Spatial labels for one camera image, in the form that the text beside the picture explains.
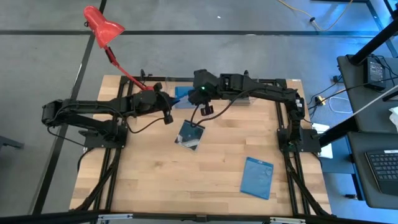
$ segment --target gray floor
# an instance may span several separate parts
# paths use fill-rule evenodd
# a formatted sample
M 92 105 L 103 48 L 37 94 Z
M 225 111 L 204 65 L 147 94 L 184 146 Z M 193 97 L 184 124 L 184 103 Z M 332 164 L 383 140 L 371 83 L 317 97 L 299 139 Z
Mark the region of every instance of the gray floor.
M 310 0 L 300 4 L 287 2 L 313 14 L 323 27 L 336 19 L 345 6 Z M 390 16 L 385 6 L 382 1 L 372 2 L 386 26 Z M 98 7 L 100 1 L 2 1 L 0 30 L 86 30 L 82 11 L 87 4 Z M 250 0 L 244 4 L 238 0 L 136 0 L 134 3 L 109 0 L 104 14 L 131 30 L 314 30 L 308 25 L 307 17 L 292 12 L 276 0 Z M 377 26 L 365 4 L 353 4 L 332 30 L 377 30 Z M 88 36 L 4 35 L 1 38 L 0 105 L 3 110 L 0 110 L 0 135 L 25 143 L 22 151 L 4 147 L 0 152 L 2 217 L 30 211 L 53 143 L 53 137 L 40 123 L 41 106 L 69 97 L 87 41 Z M 369 38 L 363 37 L 123 35 L 111 46 L 122 66 L 134 74 L 141 68 L 165 77 L 191 77 L 199 68 L 207 68 L 215 74 L 247 69 L 251 75 L 261 78 L 302 79 L 306 99 L 309 99 L 331 85 L 332 76 L 339 75 L 337 56 L 355 53 L 368 41 Z M 398 47 L 398 41 L 392 41 Z M 375 53 L 391 56 L 385 45 Z M 119 72 L 95 45 L 78 98 L 95 99 L 103 75 L 119 75 Z M 325 95 L 340 88 L 343 86 L 336 86 Z M 318 109 L 313 120 L 335 125 L 347 116 L 325 106 Z M 67 136 L 83 141 L 75 128 L 69 128 Z M 80 155 L 80 147 L 64 144 L 44 212 L 68 209 Z M 342 198 L 342 194 L 353 191 L 352 183 L 342 181 L 344 177 L 325 178 L 332 211 L 339 217 L 397 220 L 396 211 L 380 212 L 364 202 L 356 202 L 353 206 L 351 200 Z M 136 223 L 153 222 L 140 220 Z

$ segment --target black desk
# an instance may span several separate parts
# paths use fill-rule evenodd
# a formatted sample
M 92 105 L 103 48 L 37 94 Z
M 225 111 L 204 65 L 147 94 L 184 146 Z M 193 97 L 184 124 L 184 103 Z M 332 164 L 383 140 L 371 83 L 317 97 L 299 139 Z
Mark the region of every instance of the black desk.
M 364 154 L 372 150 L 398 149 L 398 135 L 349 132 L 347 137 L 367 205 L 372 208 L 398 209 L 398 196 L 382 194 L 378 190 Z
M 386 58 L 386 61 L 392 71 L 398 73 L 398 58 Z M 345 56 L 338 57 L 337 62 L 346 88 L 363 83 L 363 66 L 350 64 Z M 387 88 L 385 91 L 392 88 L 391 81 L 386 83 Z M 381 95 L 381 93 L 363 86 L 348 90 L 347 94 L 354 113 Z M 345 136 L 348 131 L 397 134 L 397 128 L 389 119 L 391 115 L 389 109 L 395 106 L 398 106 L 398 102 L 384 102 L 382 99 L 377 100 L 356 116 L 329 129 L 327 131 L 328 134 L 320 138 L 321 146 L 326 146 L 328 143 Z

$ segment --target wooden table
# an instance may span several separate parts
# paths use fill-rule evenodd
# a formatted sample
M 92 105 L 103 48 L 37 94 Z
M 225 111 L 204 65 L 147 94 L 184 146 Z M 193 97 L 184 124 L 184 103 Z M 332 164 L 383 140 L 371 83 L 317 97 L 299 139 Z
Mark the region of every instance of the wooden table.
M 115 98 L 120 76 L 103 78 L 98 100 Z M 176 86 L 188 82 L 162 83 L 164 91 L 174 96 Z M 300 80 L 287 80 L 288 87 L 304 96 Z M 228 102 L 212 101 L 215 114 Z M 206 127 L 197 152 L 174 143 L 185 119 L 193 109 L 173 109 L 174 122 L 159 121 L 139 134 L 128 134 L 122 150 L 112 201 L 114 212 L 189 213 L 213 215 L 291 215 L 285 164 L 277 143 L 277 113 L 273 101 L 255 99 L 251 106 L 232 106 L 217 119 L 202 123 Z M 96 119 L 110 119 L 96 114 Z M 129 118 L 132 129 L 138 130 L 162 113 Z M 195 121 L 202 119 L 200 113 Z M 302 122 L 304 128 L 310 124 Z M 310 153 L 301 153 L 305 183 L 323 209 L 331 212 L 320 163 Z M 100 176 L 104 149 L 95 149 L 81 162 L 70 208 L 79 206 L 93 190 Z M 269 200 L 239 191 L 247 156 L 274 165 Z M 101 207 L 107 193 L 104 188 Z M 300 191 L 296 186 L 299 211 Z

